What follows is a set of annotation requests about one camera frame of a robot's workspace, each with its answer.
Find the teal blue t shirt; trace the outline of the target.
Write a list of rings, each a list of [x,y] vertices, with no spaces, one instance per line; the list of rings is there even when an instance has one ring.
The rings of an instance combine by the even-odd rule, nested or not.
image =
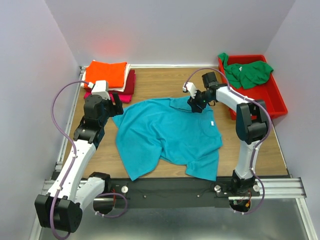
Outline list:
[[[185,166],[189,176],[216,180],[223,141],[214,111],[206,106],[201,113],[193,113],[187,100],[148,99],[113,117],[115,144],[132,181],[155,170],[160,159]]]

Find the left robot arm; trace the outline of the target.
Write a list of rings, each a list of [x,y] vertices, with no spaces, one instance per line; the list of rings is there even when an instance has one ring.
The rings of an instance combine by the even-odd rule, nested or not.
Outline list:
[[[34,206],[40,226],[55,233],[74,233],[84,210],[95,197],[107,197],[111,192],[110,175],[92,173],[81,185],[84,170],[96,153],[105,135],[109,118],[123,114],[123,103],[118,94],[108,99],[105,94],[92,93],[84,102],[84,115],[71,139],[71,150],[57,179],[45,194],[39,194]]]

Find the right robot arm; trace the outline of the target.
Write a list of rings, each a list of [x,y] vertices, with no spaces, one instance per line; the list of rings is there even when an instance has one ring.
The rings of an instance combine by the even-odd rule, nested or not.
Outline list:
[[[232,173],[229,189],[241,196],[255,185],[256,162],[262,143],[268,138],[271,117],[263,100],[254,100],[235,91],[230,84],[219,83],[214,69],[202,76],[204,91],[197,89],[190,78],[182,91],[189,93],[187,103],[193,113],[201,113],[210,102],[220,102],[236,112],[235,131],[240,140],[238,163]]]

